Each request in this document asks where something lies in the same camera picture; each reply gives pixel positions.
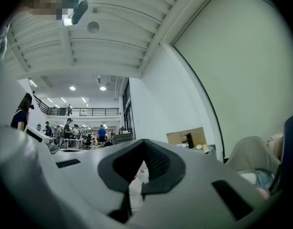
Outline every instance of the gray machine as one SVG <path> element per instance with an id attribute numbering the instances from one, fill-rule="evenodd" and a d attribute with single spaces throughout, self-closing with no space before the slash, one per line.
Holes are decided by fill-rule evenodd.
<path id="1" fill-rule="evenodd" d="M 143 160 L 150 182 L 132 215 L 128 186 Z M 51 155 L 25 133 L 0 128 L 0 177 L 31 221 L 51 229 L 232 228 L 264 204 L 214 158 L 152 140 Z"/>

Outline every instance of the gray fabric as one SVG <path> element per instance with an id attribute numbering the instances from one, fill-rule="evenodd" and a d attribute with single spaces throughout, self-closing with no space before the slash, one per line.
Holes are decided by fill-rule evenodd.
<path id="1" fill-rule="evenodd" d="M 277 172 L 280 161 L 270 153 L 266 143 L 258 136 L 249 136 L 239 141 L 226 162 L 235 171 L 265 169 Z"/>

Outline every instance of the man in blue shirt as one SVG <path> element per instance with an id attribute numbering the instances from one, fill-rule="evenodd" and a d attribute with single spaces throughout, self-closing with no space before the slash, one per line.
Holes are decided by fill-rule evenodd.
<path id="1" fill-rule="evenodd" d="M 103 129 L 103 125 L 100 125 L 100 130 L 98 130 L 98 134 L 99 134 L 99 142 L 101 143 L 101 145 L 103 145 L 103 143 L 105 143 L 105 134 L 106 134 L 106 131 Z"/>

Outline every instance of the ceiling speaker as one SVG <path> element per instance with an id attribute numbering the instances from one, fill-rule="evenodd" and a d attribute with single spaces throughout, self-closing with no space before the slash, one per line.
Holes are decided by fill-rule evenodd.
<path id="1" fill-rule="evenodd" d="M 87 26 L 87 30 L 90 33 L 96 33 L 99 30 L 99 28 L 100 28 L 99 24 L 95 21 L 90 22 Z"/>

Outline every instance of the woman with long hair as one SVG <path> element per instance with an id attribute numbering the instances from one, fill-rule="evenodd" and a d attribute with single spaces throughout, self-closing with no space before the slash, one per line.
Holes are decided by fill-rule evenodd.
<path id="1" fill-rule="evenodd" d="M 32 97 L 29 93 L 26 93 L 26 95 L 23 97 L 13 117 L 13 120 L 11 123 L 11 126 L 13 128 L 16 128 L 20 131 L 24 131 L 24 129 L 26 128 L 28 124 L 29 108 L 32 107 L 31 103 L 32 103 Z"/>

